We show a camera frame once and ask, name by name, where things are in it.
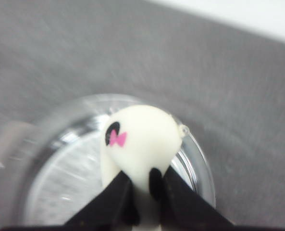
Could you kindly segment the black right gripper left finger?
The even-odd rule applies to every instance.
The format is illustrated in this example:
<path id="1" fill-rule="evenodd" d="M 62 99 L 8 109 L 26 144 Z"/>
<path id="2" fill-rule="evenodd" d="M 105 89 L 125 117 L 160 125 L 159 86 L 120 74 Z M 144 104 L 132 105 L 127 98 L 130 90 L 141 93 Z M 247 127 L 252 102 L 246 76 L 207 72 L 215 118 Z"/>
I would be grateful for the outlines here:
<path id="1" fill-rule="evenodd" d="M 132 183 L 122 171 L 85 207 L 65 222 L 71 231 L 130 231 L 127 221 Z"/>

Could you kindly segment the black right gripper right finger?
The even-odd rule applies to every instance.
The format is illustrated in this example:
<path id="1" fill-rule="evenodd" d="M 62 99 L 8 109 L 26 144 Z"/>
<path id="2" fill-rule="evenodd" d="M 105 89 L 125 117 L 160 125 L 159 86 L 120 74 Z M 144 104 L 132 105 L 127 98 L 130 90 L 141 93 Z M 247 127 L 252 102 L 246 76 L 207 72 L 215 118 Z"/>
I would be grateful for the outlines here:
<path id="1" fill-rule="evenodd" d="M 233 231 L 235 225 L 169 167 L 163 177 L 161 226 L 165 231 Z"/>

